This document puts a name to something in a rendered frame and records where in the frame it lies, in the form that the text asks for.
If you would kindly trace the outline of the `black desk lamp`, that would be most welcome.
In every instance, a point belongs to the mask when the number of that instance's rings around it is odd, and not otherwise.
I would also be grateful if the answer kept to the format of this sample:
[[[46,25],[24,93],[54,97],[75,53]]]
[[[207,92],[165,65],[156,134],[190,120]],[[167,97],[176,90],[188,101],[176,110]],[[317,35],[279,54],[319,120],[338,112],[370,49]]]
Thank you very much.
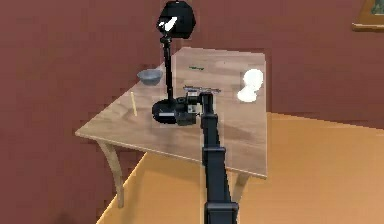
[[[175,113],[176,100],[173,94],[171,42],[173,39],[189,39],[195,27],[196,20],[192,7],[185,1],[168,1],[157,21],[157,29],[162,34],[160,42],[163,45],[165,81],[167,98],[152,106],[153,118],[163,124],[175,124],[174,117],[159,116],[160,112]]]

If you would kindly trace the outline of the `grey pen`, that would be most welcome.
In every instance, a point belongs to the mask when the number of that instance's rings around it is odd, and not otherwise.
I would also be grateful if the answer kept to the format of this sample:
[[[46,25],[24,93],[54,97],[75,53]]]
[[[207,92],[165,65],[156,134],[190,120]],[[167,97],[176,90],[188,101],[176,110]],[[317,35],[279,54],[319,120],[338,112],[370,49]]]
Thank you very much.
[[[221,90],[210,87],[197,87],[197,86],[184,86],[183,89],[187,92],[209,92],[209,93],[220,93]]]

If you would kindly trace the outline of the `gold framed wall picture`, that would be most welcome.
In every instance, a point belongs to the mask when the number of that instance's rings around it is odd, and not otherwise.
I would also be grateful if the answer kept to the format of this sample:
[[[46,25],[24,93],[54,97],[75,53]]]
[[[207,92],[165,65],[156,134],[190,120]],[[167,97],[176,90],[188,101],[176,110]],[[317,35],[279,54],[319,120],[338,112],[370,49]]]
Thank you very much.
[[[384,32],[384,0],[364,0],[357,20],[352,24],[355,32]]]

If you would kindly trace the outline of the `grey bowl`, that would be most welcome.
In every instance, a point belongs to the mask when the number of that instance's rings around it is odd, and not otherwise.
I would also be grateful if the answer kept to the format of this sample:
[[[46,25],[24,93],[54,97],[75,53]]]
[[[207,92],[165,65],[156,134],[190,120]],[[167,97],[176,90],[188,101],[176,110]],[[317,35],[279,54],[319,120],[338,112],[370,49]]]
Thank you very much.
[[[160,83],[163,72],[158,69],[146,69],[137,74],[139,80],[147,86],[156,86]]]

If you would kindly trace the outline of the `light wooden table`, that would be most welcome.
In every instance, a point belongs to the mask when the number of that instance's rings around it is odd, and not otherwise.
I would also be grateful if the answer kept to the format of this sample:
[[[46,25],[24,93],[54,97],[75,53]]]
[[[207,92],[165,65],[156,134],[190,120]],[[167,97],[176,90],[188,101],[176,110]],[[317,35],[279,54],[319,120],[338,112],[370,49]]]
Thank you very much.
[[[172,56],[174,94],[185,94],[184,86],[211,87],[221,92],[214,96],[219,117],[220,142],[227,149],[226,166],[241,181],[252,175],[267,176],[266,87],[257,100],[244,103],[237,93],[244,85],[243,75],[250,69],[266,70],[263,53],[184,47]],[[132,109],[130,92],[135,95],[138,116]],[[111,168],[117,191],[117,205],[124,205],[124,188],[115,148],[121,146],[190,161],[201,160],[202,134],[199,124],[180,127],[165,125],[152,118],[152,105],[166,97],[164,82],[156,86],[135,84],[103,111],[76,131],[79,137],[97,141]]]

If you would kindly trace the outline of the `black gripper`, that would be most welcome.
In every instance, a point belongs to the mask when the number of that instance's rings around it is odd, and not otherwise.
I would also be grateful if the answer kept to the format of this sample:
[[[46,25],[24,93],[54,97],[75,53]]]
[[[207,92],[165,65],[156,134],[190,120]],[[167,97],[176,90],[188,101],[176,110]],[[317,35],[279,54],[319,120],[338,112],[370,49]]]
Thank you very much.
[[[197,105],[190,103],[186,97],[176,99],[175,113],[160,112],[159,116],[174,117],[179,126],[194,125],[196,123]]]

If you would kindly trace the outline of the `pale yellow pencil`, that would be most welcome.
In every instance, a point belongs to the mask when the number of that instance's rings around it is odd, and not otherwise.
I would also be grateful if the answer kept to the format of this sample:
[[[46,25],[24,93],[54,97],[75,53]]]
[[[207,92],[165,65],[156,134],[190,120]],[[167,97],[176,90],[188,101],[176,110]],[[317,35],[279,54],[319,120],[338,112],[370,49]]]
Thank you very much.
[[[134,95],[133,91],[130,92],[130,98],[131,98],[131,102],[132,102],[132,109],[133,109],[134,116],[137,117],[138,113],[137,113],[137,107],[136,107],[136,102],[135,102],[135,95]]]

